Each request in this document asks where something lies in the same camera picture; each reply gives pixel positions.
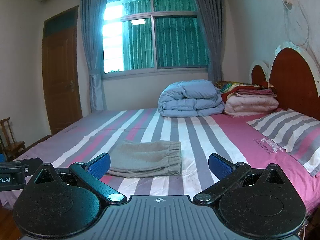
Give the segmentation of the colourful red folded blanket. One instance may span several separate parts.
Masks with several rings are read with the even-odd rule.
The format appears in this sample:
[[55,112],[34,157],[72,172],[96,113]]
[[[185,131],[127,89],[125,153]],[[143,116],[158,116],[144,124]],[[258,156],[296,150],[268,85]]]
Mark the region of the colourful red folded blanket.
[[236,93],[238,90],[262,90],[262,94],[276,94],[276,88],[270,83],[263,81],[260,84],[241,83],[233,81],[217,81],[215,87],[222,93],[221,97],[224,103],[227,99]]

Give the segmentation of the left grey curtain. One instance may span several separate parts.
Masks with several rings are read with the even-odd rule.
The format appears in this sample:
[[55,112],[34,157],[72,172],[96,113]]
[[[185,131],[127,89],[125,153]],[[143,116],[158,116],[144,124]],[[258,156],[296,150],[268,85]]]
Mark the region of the left grey curtain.
[[92,112],[103,111],[103,23],[107,0],[80,0],[82,42],[89,76]]

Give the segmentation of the striped pillow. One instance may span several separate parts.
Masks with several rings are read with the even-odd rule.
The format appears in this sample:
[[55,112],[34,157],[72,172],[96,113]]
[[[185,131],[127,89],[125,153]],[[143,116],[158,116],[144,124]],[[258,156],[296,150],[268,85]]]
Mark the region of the striped pillow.
[[319,121],[292,110],[282,110],[247,124],[283,148],[311,176],[319,174]]

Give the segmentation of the grey fleece pants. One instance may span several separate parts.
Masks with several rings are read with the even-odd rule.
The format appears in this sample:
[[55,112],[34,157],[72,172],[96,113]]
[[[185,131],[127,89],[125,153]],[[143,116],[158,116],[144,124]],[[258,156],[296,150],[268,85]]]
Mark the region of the grey fleece pants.
[[124,178],[179,176],[182,174],[179,141],[132,142],[124,140],[109,153],[108,173]]

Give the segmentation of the brown wooden door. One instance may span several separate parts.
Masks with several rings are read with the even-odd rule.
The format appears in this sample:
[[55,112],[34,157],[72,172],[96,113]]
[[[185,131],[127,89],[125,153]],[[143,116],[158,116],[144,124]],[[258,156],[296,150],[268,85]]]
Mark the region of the brown wooden door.
[[44,22],[42,80],[52,134],[82,118],[76,58],[77,22],[77,6]]

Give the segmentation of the white wall fixture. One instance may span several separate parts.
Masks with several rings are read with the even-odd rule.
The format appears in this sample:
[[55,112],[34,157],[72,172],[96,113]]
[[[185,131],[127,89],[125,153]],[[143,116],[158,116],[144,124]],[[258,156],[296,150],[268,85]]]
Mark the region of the white wall fixture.
[[286,10],[290,11],[293,7],[294,0],[281,0]]

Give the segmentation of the right grey curtain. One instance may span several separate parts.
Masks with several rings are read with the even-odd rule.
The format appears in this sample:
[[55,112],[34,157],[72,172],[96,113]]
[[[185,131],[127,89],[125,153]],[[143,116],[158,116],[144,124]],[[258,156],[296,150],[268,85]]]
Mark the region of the right grey curtain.
[[224,46],[224,0],[194,0],[197,15],[206,40],[209,59],[208,79],[222,80],[222,52]]

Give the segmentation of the striped pink grey bed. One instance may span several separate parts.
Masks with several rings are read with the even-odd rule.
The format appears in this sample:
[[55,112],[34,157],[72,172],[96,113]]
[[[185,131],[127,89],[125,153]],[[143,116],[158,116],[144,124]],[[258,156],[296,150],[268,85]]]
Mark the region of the striped pink grey bed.
[[123,140],[134,142],[179,141],[182,174],[141,179],[103,176],[105,184],[131,196],[194,196],[217,182],[208,168],[208,157],[217,153],[229,161],[242,161],[253,168],[278,164],[294,185],[308,212],[319,206],[319,176],[309,172],[291,155],[263,136],[248,122],[220,114],[197,118],[165,118],[156,109],[104,111],[93,113],[37,144],[22,158],[40,158],[54,167],[87,162],[110,152]]

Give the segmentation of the folded light blue duvet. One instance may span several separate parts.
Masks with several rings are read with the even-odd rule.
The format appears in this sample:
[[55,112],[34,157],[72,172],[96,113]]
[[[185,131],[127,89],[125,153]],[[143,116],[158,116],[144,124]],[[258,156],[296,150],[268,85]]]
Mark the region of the folded light blue duvet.
[[160,94],[158,112],[168,118],[191,118],[221,114],[221,92],[212,81],[191,80],[170,84]]

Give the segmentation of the grey curtain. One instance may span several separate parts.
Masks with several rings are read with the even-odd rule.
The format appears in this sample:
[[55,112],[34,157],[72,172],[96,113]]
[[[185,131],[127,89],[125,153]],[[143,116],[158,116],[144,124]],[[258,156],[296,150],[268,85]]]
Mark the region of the grey curtain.
[[82,42],[89,76],[92,112],[103,111],[103,23],[107,0],[80,0]]
[[224,46],[224,0],[194,0],[197,15],[206,40],[209,59],[208,79],[222,80],[222,52]]

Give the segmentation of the window with green curtain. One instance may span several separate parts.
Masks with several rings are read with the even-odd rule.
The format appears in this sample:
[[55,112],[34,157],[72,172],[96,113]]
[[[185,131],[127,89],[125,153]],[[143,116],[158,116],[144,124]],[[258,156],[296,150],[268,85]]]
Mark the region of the window with green curtain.
[[194,0],[107,0],[104,74],[208,67]]

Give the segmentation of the wooden chair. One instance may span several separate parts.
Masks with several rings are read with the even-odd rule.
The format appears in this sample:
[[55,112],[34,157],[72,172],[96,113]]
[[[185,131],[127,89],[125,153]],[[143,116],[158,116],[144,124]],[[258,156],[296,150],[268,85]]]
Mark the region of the wooden chair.
[[10,117],[1,120],[1,150],[7,161],[16,159],[25,151],[25,142],[14,138]]

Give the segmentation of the red wooden headboard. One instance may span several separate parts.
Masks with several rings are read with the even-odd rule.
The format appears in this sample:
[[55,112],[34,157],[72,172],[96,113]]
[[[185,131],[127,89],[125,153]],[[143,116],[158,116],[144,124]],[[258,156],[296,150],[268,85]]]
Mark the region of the red wooden headboard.
[[271,65],[252,63],[249,81],[273,85],[279,108],[319,119],[319,68],[305,49],[284,42],[276,48]]

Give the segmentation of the folded pink blanket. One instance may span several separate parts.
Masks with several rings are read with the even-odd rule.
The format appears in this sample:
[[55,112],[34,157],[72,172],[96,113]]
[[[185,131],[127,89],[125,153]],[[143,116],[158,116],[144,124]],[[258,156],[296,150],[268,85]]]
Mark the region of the folded pink blanket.
[[224,113],[231,116],[269,114],[278,108],[279,102],[271,97],[242,97],[233,95],[227,99]]

